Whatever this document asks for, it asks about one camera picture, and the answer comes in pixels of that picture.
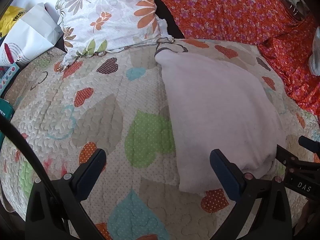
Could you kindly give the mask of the yellow plastic bag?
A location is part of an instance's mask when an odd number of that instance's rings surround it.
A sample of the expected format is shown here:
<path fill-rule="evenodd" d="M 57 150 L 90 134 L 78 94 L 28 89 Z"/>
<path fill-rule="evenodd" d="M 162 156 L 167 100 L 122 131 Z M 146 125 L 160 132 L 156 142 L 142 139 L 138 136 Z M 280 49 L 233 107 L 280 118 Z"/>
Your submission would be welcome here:
<path fill-rule="evenodd" d="M 0 38 L 8 34 L 14 24 L 26 13 L 27 11 L 20 7 L 9 6 L 0 21 Z"/>

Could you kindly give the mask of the heart pattern quilt bedspread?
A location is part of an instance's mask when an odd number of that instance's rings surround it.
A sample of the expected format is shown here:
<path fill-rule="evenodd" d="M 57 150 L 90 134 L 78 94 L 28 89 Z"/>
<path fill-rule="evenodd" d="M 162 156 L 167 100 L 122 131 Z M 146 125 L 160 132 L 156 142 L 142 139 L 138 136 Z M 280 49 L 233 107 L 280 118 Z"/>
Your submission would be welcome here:
<path fill-rule="evenodd" d="M 63 74 L 56 70 L 65 53 L 52 48 L 24 68 L 5 95 L 15 110 L 11 123 L 51 180 L 74 172 L 97 148 L 105 150 L 106 168 L 82 205 L 106 239 L 210 239 L 234 205 L 223 189 L 199 194 L 178 189 L 167 97 L 154 59 L 159 45 L 231 62 L 252 73 L 280 115 L 286 148 L 300 160 L 319 162 L 298 144 L 301 135 L 319 141 L 318 118 L 286 95 L 256 46 L 213 40 L 161 43 L 82 58 Z M 5 138 L 5 211 L 25 220 L 36 177 Z"/>

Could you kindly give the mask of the white pink knit garment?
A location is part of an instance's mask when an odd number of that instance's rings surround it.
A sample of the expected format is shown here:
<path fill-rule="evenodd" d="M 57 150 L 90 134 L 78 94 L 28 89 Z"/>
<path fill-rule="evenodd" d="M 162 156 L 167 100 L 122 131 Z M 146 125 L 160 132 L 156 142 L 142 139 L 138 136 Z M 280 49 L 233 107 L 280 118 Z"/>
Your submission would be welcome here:
<path fill-rule="evenodd" d="M 167 94 L 180 191 L 221 187 L 209 161 L 215 149 L 256 178 L 272 171 L 286 136 L 258 78 L 232 63 L 168 48 L 155 60 Z"/>

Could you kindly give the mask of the colourful dotted flat box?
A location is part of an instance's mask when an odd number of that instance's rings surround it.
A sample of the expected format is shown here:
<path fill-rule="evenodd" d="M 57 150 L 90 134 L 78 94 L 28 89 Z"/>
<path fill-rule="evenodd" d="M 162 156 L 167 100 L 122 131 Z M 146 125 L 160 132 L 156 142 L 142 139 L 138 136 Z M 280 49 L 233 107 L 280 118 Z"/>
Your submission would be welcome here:
<path fill-rule="evenodd" d="M 13 63 L 10 66 L 1 66 L 0 69 L 0 94 L 2 94 L 9 83 L 18 74 L 20 68 L 16 63 Z"/>

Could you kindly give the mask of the white paper bag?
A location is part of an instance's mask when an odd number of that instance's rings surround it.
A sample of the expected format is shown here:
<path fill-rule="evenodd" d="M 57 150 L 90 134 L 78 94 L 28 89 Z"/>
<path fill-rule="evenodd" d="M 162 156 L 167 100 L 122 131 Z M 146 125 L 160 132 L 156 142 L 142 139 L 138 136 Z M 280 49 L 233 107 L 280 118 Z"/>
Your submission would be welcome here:
<path fill-rule="evenodd" d="M 33 6 L 8 32 L 1 44 L 1 66 L 29 62 L 53 48 L 62 36 L 60 26 L 43 3 Z"/>

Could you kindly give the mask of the white floral pillow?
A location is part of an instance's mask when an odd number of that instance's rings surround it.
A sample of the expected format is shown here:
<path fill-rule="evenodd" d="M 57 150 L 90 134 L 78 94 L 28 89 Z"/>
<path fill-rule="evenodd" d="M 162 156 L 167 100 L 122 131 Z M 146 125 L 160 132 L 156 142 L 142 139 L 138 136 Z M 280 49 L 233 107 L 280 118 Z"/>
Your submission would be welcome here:
<path fill-rule="evenodd" d="M 156 9 L 154 0 L 58 0 L 66 50 L 61 68 L 79 57 L 155 44 L 160 38 L 172 41 L 167 22 Z"/>

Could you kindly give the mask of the teal cardboard box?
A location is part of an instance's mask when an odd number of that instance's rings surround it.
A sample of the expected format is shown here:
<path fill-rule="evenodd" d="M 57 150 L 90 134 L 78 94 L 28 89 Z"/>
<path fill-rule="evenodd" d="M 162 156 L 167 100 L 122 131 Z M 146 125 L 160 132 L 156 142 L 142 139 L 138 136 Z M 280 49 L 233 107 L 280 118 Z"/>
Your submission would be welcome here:
<path fill-rule="evenodd" d="M 12 105 L 0 98 L 0 113 L 1 113 L 1 138 L 0 138 L 0 146 L 3 144 L 3 140 L 5 138 L 5 134 L 2 132 L 3 130 L 7 130 L 8 122 L 11 121 L 13 114 L 15 113 L 14 108 Z"/>

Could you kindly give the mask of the red floral blanket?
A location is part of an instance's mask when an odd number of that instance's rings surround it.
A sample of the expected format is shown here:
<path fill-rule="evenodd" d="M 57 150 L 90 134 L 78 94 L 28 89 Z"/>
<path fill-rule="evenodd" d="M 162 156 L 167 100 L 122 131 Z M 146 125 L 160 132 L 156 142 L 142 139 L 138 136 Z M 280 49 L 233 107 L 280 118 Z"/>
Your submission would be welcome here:
<path fill-rule="evenodd" d="M 319 77 L 308 66 L 318 27 L 297 20 L 280 0 L 160 0 L 182 37 L 256 45 L 297 105 L 319 115 Z"/>

